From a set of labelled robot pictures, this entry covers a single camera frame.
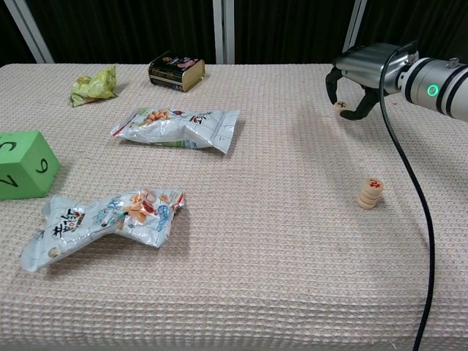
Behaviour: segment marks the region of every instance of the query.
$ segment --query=white snack bag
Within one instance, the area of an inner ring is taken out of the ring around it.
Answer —
[[[114,137],[179,148],[214,147],[227,153],[241,112],[190,112],[144,107],[111,130]]]
[[[34,272],[111,233],[160,247],[174,213],[184,205],[184,193],[177,189],[140,189],[90,205],[52,197],[42,209],[46,228],[26,244],[21,266]]]

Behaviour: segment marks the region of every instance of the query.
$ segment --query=black cable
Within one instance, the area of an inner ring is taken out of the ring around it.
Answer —
[[[421,343],[421,339],[423,338],[424,328],[426,327],[427,319],[429,317],[429,312],[431,311],[431,303],[432,303],[432,296],[434,294],[434,273],[435,273],[435,243],[434,243],[434,228],[432,227],[432,218],[431,212],[429,211],[429,207],[426,202],[426,198],[424,197],[423,190],[421,189],[418,179],[416,178],[415,173],[412,171],[410,162],[408,158],[404,154],[403,148],[400,146],[400,142],[395,135],[395,132],[392,129],[390,121],[388,119],[387,108],[385,107],[385,100],[384,100],[384,84],[385,84],[385,75],[387,74],[388,65],[390,64],[391,59],[399,52],[402,51],[403,48],[398,48],[392,52],[392,54],[387,58],[385,64],[383,65],[382,72],[380,73],[380,81],[379,81],[379,96],[380,96],[380,110],[382,111],[383,121],[385,122],[385,126],[387,127],[388,134],[390,135],[393,144],[396,147],[396,150],[400,154],[401,160],[404,163],[404,166],[407,169],[407,172],[412,180],[416,188],[416,192],[419,195],[419,200],[421,201],[421,205],[423,206],[424,214],[426,216],[427,222],[427,230],[429,235],[429,283],[427,288],[427,297],[426,297],[426,305],[424,306],[423,316],[421,317],[421,321],[419,324],[418,334],[416,335],[415,343],[413,345],[413,351],[419,350],[419,345]]]

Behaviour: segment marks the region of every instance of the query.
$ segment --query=plastic snack bag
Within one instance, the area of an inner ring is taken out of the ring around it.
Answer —
[[[116,66],[113,64],[99,72],[95,77],[83,75],[72,85],[73,107],[87,104],[102,99],[117,97],[113,92],[117,83]]]
[[[140,189],[90,205],[52,197],[42,209],[45,229],[26,244],[21,266],[34,272],[111,233],[160,247],[174,213],[184,205],[184,193],[177,189]]]
[[[190,112],[144,107],[111,130],[114,137],[179,148],[214,147],[227,153],[241,112]]]

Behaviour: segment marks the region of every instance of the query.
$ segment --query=green led ring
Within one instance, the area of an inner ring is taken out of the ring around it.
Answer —
[[[431,84],[427,87],[427,94],[430,97],[435,97],[439,93],[439,86],[437,84]]]

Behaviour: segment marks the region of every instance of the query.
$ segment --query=green plastic wrapper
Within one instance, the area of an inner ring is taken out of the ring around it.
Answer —
[[[72,85],[72,96],[70,99],[72,100],[73,107],[117,97],[117,94],[113,92],[116,83],[115,64],[102,70],[95,77],[82,75]]]

